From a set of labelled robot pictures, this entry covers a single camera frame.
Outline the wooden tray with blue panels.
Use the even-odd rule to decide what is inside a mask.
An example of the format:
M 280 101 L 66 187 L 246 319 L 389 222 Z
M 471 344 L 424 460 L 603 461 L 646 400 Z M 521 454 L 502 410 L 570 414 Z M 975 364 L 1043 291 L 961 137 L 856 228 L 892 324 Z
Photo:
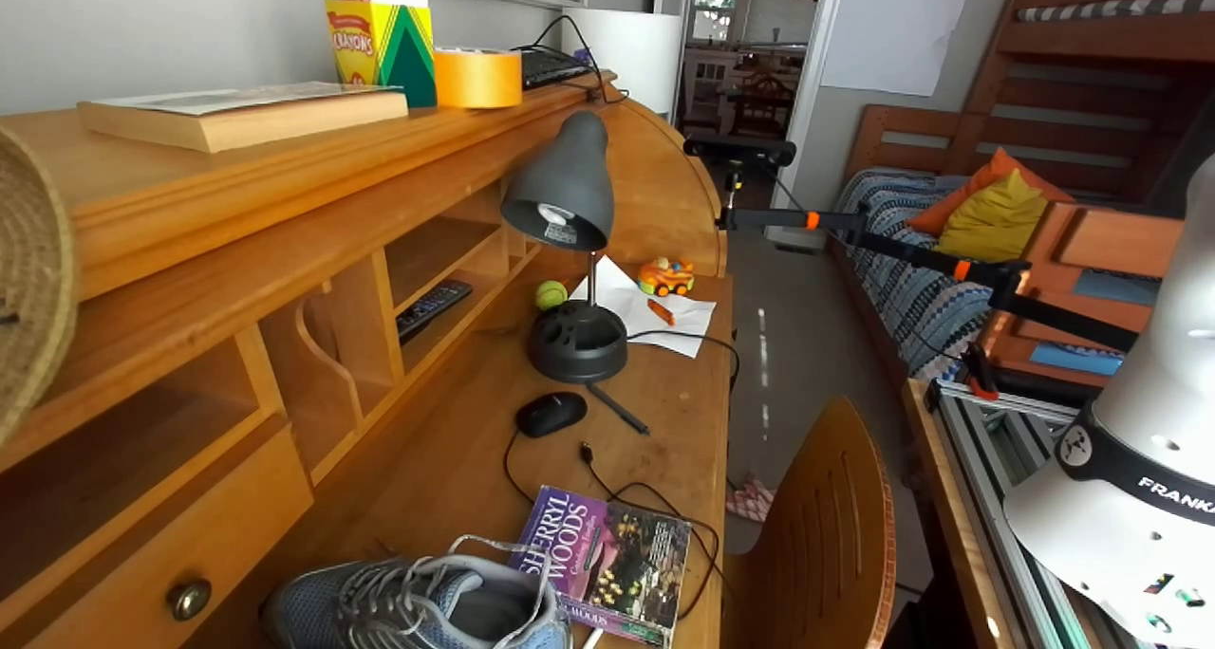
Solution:
M 1090 318 L 1141 332 L 1149 323 L 1182 221 L 1051 203 L 1021 260 L 1017 293 Z M 991 314 L 981 348 L 1000 388 L 1102 388 L 1123 352 L 1040 322 Z

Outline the yellow pillow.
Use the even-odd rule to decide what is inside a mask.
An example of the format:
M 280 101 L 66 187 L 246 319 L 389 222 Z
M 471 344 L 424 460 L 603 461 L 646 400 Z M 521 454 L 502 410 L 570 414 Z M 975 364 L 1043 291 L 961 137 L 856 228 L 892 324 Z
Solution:
M 981 263 L 1005 263 L 1021 258 L 1047 199 L 1021 174 L 981 188 L 946 218 L 936 252 Z

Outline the grey sneaker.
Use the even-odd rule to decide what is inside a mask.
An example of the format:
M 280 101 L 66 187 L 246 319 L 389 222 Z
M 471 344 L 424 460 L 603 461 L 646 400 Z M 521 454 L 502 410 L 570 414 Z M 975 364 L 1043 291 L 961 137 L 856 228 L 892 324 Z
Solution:
M 441 557 L 317 568 L 259 616 L 277 649 L 573 649 L 550 557 L 477 535 Z

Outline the black computer mouse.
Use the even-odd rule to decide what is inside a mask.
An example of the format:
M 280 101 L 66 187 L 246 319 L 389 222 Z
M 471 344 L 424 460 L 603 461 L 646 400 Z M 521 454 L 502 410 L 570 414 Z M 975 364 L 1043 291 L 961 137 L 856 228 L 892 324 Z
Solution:
M 589 403 L 576 391 L 552 391 L 524 403 L 514 416 L 516 430 L 527 438 L 543 438 L 582 421 Z

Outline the wooden roll-top desk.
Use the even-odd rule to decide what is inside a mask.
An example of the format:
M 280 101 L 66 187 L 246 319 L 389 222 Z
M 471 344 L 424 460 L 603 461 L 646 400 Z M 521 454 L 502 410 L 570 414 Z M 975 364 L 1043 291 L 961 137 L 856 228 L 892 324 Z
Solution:
M 505 451 L 524 489 L 594 493 L 589 442 L 608 479 L 720 527 L 731 359 L 712 343 L 697 359 L 634 343 L 605 382 L 650 436 L 594 401 L 555 436 L 514 438 L 522 403 L 556 389 L 525 356 L 535 287 L 586 270 L 499 205 L 573 112 L 610 136 L 605 254 L 689 256 L 712 334 L 731 329 L 716 187 L 612 79 L 224 156 L 104 136 L 73 111 L 0 118 L 70 202 L 83 265 L 64 365 L 0 447 L 0 632 L 266 421 L 290 428 L 312 506 L 181 647 L 265 647 L 259 606 L 313 568 L 516 538 L 530 508 Z M 396 316 L 443 280 L 474 290 L 399 343 Z

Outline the pink patterned cloth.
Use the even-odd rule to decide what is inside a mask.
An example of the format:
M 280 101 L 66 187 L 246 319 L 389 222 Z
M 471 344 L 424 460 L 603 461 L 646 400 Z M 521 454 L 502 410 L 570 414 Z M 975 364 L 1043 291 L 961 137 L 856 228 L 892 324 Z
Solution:
M 725 507 L 730 514 L 747 521 L 763 524 L 776 501 L 776 490 L 768 489 L 755 474 L 747 474 L 738 489 L 727 493 Z

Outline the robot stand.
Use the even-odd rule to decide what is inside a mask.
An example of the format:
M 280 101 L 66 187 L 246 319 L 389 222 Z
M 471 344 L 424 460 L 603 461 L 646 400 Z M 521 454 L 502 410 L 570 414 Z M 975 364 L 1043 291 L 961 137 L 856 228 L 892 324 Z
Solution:
M 931 380 L 915 397 L 919 446 L 981 649 L 1163 649 L 1136 640 L 1016 540 L 1005 500 L 1047 459 L 1072 410 L 976 397 Z

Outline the dark wooden dining chair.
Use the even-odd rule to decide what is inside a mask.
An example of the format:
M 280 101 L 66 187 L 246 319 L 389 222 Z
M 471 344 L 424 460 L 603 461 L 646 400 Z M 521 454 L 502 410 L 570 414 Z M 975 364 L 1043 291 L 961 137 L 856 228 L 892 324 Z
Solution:
M 741 86 L 729 88 L 724 97 L 731 105 L 729 134 L 742 139 L 785 139 L 795 90 L 769 73 L 755 73 Z

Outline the yellow tape roll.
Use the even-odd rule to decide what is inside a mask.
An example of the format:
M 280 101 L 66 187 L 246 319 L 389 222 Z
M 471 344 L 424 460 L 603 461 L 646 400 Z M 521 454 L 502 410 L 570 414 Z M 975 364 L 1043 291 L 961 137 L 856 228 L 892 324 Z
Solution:
M 518 49 L 437 47 L 433 62 L 439 107 L 499 109 L 522 103 Z

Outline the black keyboard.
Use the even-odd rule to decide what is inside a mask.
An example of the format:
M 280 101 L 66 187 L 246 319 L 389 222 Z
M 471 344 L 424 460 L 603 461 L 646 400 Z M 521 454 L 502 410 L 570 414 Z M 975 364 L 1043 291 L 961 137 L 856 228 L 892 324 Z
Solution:
M 559 49 L 529 46 L 521 47 L 519 53 L 521 58 L 524 91 L 531 91 L 535 88 L 560 85 L 573 78 L 594 73 L 593 66 L 589 62 L 566 55 L 559 51 Z

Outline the orange toy car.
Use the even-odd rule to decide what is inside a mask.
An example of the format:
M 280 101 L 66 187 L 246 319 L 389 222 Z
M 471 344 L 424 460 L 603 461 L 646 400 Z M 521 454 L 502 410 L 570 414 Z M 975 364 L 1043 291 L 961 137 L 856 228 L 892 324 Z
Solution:
M 656 297 L 671 294 L 684 297 L 693 290 L 695 273 L 691 263 L 671 260 L 668 256 L 643 264 L 637 273 L 635 282 L 643 293 Z

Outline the woven straw hat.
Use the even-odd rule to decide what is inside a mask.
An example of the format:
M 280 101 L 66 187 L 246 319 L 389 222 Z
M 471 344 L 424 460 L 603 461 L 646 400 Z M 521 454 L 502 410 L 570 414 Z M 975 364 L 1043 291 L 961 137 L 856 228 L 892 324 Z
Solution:
M 64 362 L 79 273 L 60 191 L 27 145 L 0 126 L 0 447 Z

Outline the black remote control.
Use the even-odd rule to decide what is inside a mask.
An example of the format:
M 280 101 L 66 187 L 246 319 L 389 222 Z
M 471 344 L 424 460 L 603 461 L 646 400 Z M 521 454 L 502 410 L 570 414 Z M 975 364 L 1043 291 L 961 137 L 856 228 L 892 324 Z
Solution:
M 465 300 L 473 290 L 470 283 L 460 280 L 443 280 L 434 284 L 396 316 L 399 343 L 412 342 L 431 321 Z

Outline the large flat hardcover book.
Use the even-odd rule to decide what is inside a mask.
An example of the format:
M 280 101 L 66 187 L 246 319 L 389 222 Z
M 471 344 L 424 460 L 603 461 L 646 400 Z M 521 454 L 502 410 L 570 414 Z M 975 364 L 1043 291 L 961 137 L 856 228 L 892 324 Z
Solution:
M 75 112 L 87 130 L 113 139 L 216 156 L 405 118 L 409 107 L 395 88 L 306 81 L 79 102 Z

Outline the black orange clamp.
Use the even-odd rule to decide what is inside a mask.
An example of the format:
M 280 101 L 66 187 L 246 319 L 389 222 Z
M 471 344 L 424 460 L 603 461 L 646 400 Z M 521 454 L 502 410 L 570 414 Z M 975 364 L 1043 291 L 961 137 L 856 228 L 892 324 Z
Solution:
M 995 380 L 991 365 L 981 344 L 968 343 L 961 355 L 961 361 L 963 361 L 963 369 L 966 369 L 966 385 L 973 397 L 998 401 L 1000 397 L 998 380 Z

